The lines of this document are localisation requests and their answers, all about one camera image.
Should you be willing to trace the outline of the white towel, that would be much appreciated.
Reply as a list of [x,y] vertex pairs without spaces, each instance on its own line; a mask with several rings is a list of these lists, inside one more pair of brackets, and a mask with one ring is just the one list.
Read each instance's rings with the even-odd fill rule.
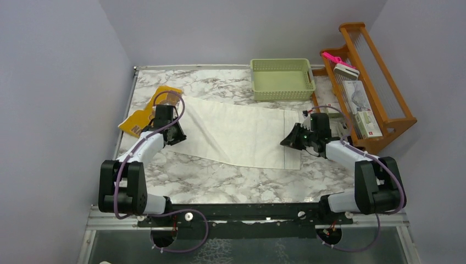
[[280,142],[297,112],[185,97],[180,125],[187,139],[168,150],[240,167],[299,170],[301,153]]

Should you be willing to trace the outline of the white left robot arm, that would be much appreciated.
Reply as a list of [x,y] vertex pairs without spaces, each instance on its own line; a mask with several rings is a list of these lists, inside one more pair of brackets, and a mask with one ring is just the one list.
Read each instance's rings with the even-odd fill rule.
[[142,129],[136,143],[117,159],[102,163],[98,192],[101,212],[113,213],[118,219],[151,215],[160,226],[172,221],[170,199],[147,192],[145,166],[167,145],[186,140],[180,116],[175,106],[157,105],[154,118]]

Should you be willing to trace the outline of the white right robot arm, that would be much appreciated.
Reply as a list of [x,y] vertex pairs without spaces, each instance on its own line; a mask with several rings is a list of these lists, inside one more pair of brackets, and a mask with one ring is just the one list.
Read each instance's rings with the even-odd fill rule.
[[321,197],[317,216],[325,224],[332,223],[342,212],[393,214],[406,205],[397,162],[392,157],[370,155],[340,137],[333,137],[326,113],[307,114],[280,144],[300,151],[310,147],[319,157],[354,173],[353,190]]

